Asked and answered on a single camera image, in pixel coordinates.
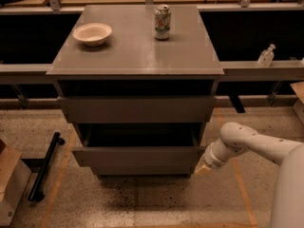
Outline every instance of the cabinet top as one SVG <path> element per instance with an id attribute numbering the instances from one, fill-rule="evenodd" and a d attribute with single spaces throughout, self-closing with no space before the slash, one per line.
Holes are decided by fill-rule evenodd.
<path id="1" fill-rule="evenodd" d="M 170 5 L 170 37 L 154 38 L 152 5 L 87 6 L 73 30 L 88 23 L 112 27 L 98 47 L 77 42 L 72 32 L 48 75 L 220 75 L 218 56 L 194 5 Z"/>

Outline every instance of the white bowl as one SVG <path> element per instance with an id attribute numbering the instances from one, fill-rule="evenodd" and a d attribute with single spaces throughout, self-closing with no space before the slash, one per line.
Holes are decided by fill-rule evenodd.
<path id="1" fill-rule="evenodd" d="M 105 24 L 91 23 L 76 28 L 73 36 L 76 40 L 85 43 L 89 47 L 96 47 L 105 42 L 112 33 L 112 28 Z"/>

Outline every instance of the aluminum can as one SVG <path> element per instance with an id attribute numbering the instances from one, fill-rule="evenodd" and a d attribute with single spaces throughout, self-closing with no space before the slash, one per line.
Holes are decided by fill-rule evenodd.
<path id="1" fill-rule="evenodd" d="M 155 7 L 155 38 L 165 40 L 169 38 L 171 12 L 169 6 L 160 4 Z"/>

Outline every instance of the floor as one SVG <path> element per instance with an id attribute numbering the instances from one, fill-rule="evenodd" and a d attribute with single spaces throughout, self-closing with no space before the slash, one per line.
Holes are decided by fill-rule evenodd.
<path id="1" fill-rule="evenodd" d="M 238 122 L 264 135 L 304 142 L 304 125 L 291 106 L 216 107 L 202 145 L 219 136 L 220 126 Z M 181 177 L 106 178 L 81 168 L 71 149 L 80 142 L 52 102 L 0 102 L 0 139 L 22 152 L 43 158 L 55 131 L 66 144 L 57 146 L 43 190 L 46 197 L 29 202 L 29 179 L 10 228 L 15 227 L 203 227 L 267 228 L 278 166 L 247 152 L 219 170 Z"/>

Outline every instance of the plastic bottle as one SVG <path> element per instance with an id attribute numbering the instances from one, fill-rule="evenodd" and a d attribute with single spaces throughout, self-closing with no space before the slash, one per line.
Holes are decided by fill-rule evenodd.
<path id="1" fill-rule="evenodd" d="M 273 59 L 275 57 L 273 50 L 275 48 L 276 48 L 276 46 L 274 44 L 270 44 L 268 49 L 265 49 L 262 51 L 262 53 L 260 53 L 257 63 L 261 67 L 268 67 L 270 65 L 270 63 L 273 61 Z"/>

